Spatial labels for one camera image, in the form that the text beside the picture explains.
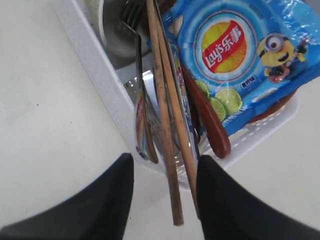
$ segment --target white floor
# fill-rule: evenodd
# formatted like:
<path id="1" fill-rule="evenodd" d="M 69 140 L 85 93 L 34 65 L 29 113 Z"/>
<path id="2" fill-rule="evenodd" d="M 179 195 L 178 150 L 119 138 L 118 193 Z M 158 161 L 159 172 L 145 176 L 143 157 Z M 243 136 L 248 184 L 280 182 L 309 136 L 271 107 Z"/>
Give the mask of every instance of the white floor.
<path id="1" fill-rule="evenodd" d="M 51 0 L 0 0 L 0 227 L 77 193 L 128 151 Z M 320 82 L 297 116 L 229 173 L 276 209 L 320 229 Z M 125 239 L 202 239 L 189 192 L 173 227 L 167 181 L 135 166 Z"/>

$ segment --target lime slice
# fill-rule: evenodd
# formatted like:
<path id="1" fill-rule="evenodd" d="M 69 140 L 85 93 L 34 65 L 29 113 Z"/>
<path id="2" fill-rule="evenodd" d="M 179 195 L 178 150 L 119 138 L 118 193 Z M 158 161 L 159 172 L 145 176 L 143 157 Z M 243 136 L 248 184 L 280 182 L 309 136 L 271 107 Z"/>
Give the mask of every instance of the lime slice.
<path id="1" fill-rule="evenodd" d="M 225 107 L 222 105 L 222 103 L 219 100 L 215 99 L 214 97 L 210 97 L 209 102 L 213 107 L 214 111 L 216 112 L 216 114 L 218 115 L 218 118 L 220 119 L 220 121 L 223 121 L 227 115 Z"/>
<path id="2" fill-rule="evenodd" d="M 196 80 L 195 83 L 197 84 L 199 89 L 203 92 L 205 97 L 208 99 L 210 97 L 210 91 L 208 86 L 203 81 L 199 81 L 199 80 Z"/>
<path id="3" fill-rule="evenodd" d="M 243 104 L 239 93 L 232 88 L 222 89 L 215 97 L 222 103 L 227 115 L 238 112 Z"/>

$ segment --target snack bag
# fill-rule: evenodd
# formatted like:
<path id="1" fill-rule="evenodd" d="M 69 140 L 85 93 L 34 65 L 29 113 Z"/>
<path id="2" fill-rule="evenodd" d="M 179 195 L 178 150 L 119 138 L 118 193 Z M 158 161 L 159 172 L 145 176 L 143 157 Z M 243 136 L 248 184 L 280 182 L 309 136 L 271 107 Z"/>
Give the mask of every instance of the snack bag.
<path id="1" fill-rule="evenodd" d="M 320 18 L 302 0 L 177 0 L 162 19 L 228 135 L 320 75 Z"/>

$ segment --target chip bag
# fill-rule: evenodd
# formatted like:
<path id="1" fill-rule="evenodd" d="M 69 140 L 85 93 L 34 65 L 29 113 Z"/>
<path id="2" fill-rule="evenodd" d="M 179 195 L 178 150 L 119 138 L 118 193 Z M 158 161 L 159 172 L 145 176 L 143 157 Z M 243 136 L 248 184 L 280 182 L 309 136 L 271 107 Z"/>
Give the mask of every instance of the chip bag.
<path id="1" fill-rule="evenodd" d="M 320 18 L 302 0 L 177 0 L 162 20 L 228 135 L 320 75 Z"/>

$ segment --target lay's logo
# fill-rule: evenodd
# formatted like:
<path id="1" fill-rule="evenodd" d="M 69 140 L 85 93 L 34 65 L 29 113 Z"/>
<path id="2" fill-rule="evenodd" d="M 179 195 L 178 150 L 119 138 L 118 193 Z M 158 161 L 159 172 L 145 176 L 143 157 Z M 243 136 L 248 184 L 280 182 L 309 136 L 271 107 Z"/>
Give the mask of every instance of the lay's logo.
<path id="1" fill-rule="evenodd" d="M 247 53 L 245 33 L 234 20 L 211 26 L 202 39 L 202 60 L 214 74 L 237 69 Z"/>

